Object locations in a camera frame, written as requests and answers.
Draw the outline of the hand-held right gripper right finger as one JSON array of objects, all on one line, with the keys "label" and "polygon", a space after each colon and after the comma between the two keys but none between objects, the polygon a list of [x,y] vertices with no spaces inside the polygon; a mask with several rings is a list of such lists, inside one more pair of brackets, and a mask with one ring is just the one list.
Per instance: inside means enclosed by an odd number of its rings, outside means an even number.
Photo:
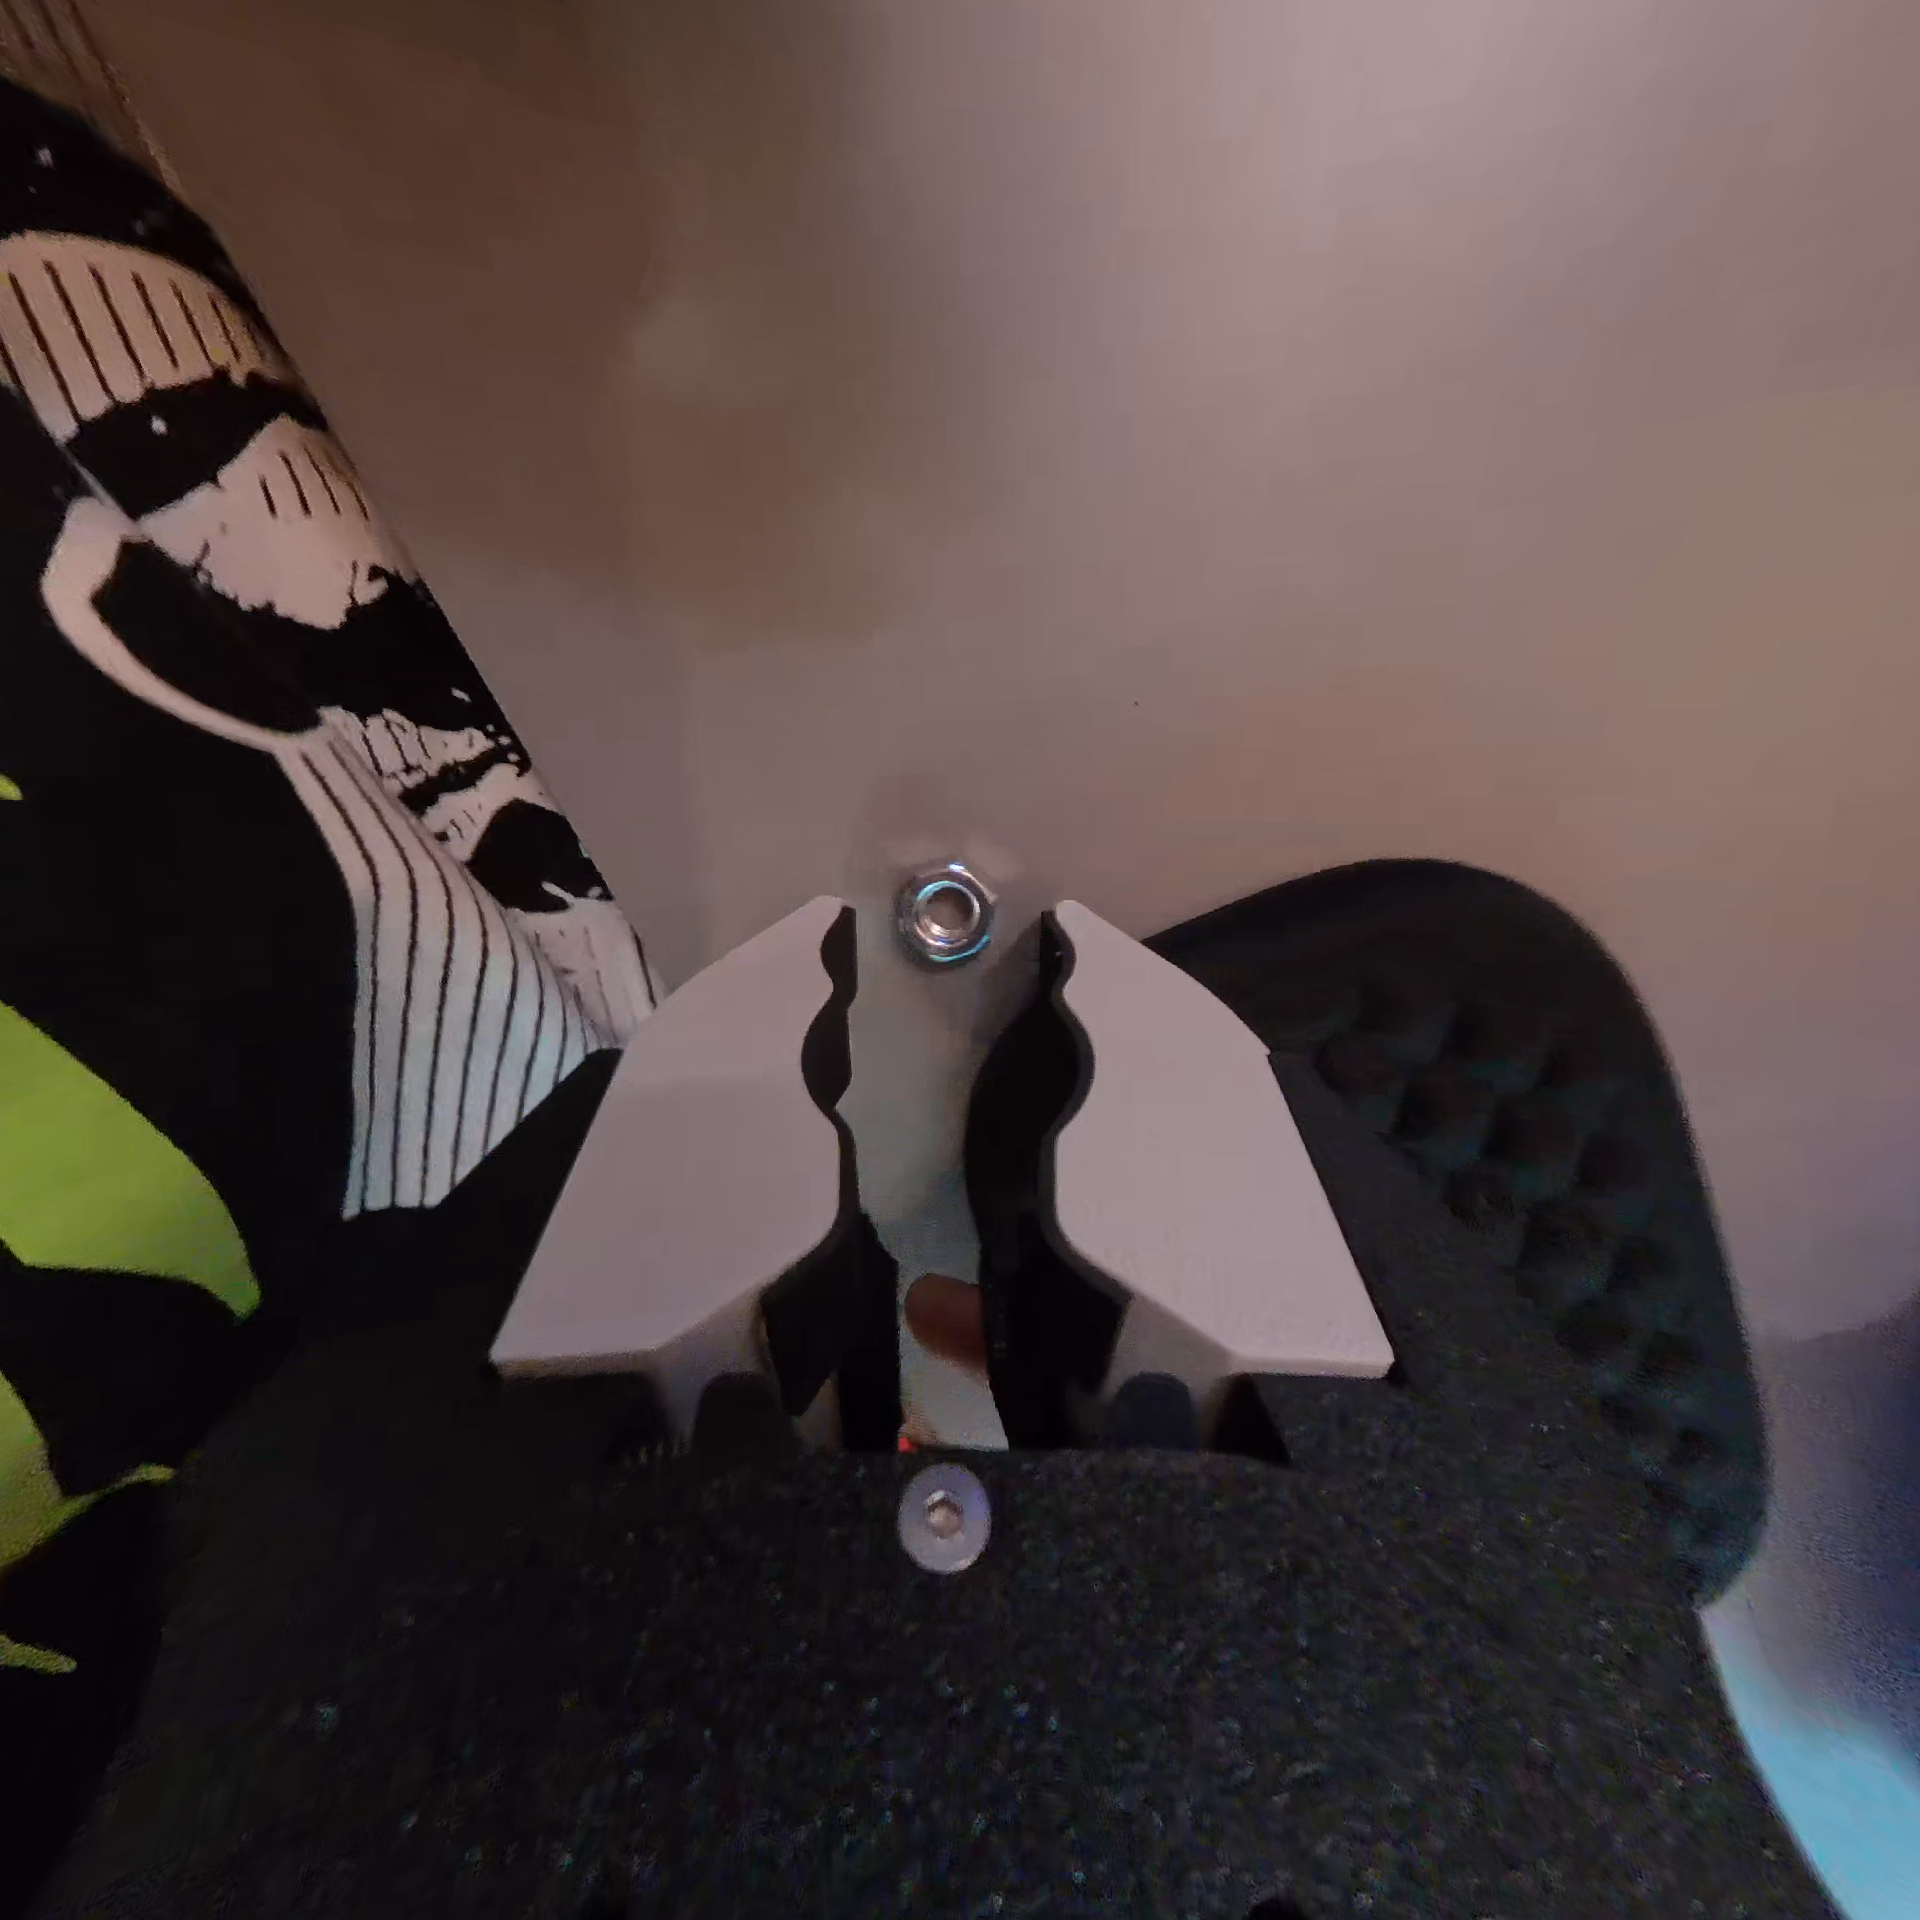
[{"label": "hand-held right gripper right finger", "polygon": [[999,1355],[1039,1379],[1378,1379],[1395,1350],[1266,1045],[1076,901],[967,1110]]}]

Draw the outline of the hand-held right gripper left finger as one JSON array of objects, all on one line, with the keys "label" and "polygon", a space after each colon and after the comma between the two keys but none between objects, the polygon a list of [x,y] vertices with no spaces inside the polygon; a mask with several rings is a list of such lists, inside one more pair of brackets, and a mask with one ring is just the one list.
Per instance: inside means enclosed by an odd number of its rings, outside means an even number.
[{"label": "hand-held right gripper left finger", "polygon": [[852,904],[815,895],[671,989],[625,1046],[511,1305],[505,1377],[778,1376],[765,1302],[847,1203]]}]

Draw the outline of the black honeycomb wrist pad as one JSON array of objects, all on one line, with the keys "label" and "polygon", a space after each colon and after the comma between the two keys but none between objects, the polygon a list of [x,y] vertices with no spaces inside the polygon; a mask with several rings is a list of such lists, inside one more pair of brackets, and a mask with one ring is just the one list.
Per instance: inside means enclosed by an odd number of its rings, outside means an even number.
[{"label": "black honeycomb wrist pad", "polygon": [[1765,1529],[1763,1397],[1667,1046],[1586,922],[1371,857],[1145,944],[1405,1161],[1582,1370],[1687,1594],[1725,1594]]}]

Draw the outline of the silver hex nut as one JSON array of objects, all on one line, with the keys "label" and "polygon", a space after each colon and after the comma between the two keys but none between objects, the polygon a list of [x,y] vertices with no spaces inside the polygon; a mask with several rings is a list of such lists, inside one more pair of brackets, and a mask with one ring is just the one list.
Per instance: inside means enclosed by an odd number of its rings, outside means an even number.
[{"label": "silver hex nut", "polygon": [[993,946],[999,895],[967,861],[946,858],[902,877],[893,915],[908,957],[929,969],[961,969]]}]

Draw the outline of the person's right hand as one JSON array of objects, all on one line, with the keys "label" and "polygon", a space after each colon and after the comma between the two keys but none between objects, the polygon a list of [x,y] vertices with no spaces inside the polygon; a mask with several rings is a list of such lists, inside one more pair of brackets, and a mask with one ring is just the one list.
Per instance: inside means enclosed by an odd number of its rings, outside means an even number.
[{"label": "person's right hand", "polygon": [[939,1273],[914,1278],[902,1294],[902,1325],[923,1353],[982,1377],[989,1342],[980,1287]]}]

